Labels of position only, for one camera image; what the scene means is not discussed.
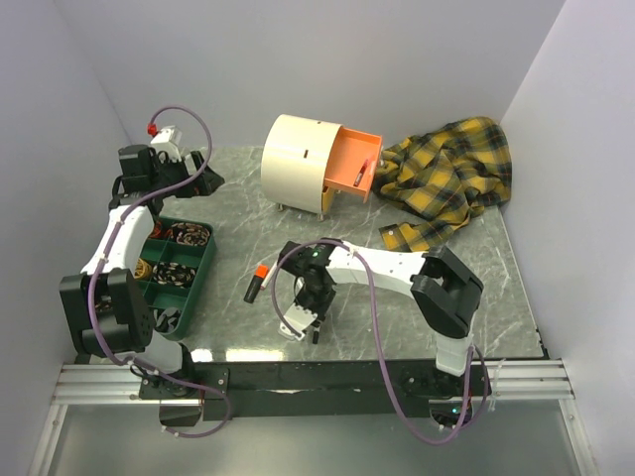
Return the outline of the dark red pen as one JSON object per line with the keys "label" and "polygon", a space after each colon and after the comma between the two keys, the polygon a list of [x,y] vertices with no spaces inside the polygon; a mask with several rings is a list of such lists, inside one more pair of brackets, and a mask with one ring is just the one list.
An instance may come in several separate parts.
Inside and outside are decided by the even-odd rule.
{"label": "dark red pen", "polygon": [[355,178],[355,181],[353,183],[353,186],[355,186],[355,187],[360,186],[361,181],[363,179],[363,176],[364,176],[364,174],[365,174],[365,172],[366,172],[366,170],[368,168],[369,162],[370,162],[370,159],[366,159],[364,161],[364,163],[362,164],[360,170],[358,171],[358,174],[356,175],[356,178]]}

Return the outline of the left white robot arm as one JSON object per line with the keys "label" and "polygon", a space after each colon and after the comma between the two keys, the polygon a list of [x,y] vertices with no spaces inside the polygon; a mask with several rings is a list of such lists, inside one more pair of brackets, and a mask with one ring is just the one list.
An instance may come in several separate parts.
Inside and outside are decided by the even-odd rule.
{"label": "left white robot arm", "polygon": [[106,231],[82,270],[60,283],[70,338],[82,358],[165,372],[165,389],[184,399],[197,389],[198,374],[178,332],[216,245],[210,225],[161,211],[166,198],[209,196],[224,179],[198,150],[171,156],[133,145],[118,155]]}

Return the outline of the round drawer organizer box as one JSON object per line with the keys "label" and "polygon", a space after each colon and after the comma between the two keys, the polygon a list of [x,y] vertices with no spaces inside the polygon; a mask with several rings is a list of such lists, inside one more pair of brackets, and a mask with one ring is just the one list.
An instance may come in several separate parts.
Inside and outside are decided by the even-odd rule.
{"label": "round drawer organizer box", "polygon": [[[261,160],[261,188],[280,207],[326,215],[334,196],[346,192],[366,201],[383,139],[341,124],[288,114],[277,117]],[[360,186],[353,183],[366,159]]]}

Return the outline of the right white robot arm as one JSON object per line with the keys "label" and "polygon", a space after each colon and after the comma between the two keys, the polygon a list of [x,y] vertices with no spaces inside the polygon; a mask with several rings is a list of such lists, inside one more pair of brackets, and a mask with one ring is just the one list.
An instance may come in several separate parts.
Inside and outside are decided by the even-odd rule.
{"label": "right white robot arm", "polygon": [[319,328],[337,285],[375,286],[417,304],[435,334],[438,389],[456,395],[468,385],[467,352],[483,283],[449,248],[391,252],[336,239],[311,245],[289,241],[277,265],[302,282],[280,322],[284,336],[302,341],[308,329]]}

